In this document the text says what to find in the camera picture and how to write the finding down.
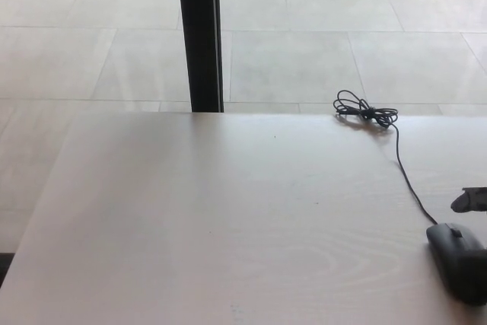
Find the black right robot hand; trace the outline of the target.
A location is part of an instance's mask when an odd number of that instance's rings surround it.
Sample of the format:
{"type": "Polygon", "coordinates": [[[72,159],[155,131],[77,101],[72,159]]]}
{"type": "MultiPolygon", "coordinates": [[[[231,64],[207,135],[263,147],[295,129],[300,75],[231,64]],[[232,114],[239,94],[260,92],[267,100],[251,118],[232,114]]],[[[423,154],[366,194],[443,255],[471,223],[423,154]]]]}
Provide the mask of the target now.
{"type": "Polygon", "coordinates": [[[465,187],[462,191],[450,205],[454,212],[487,212],[486,187],[465,187]]]}

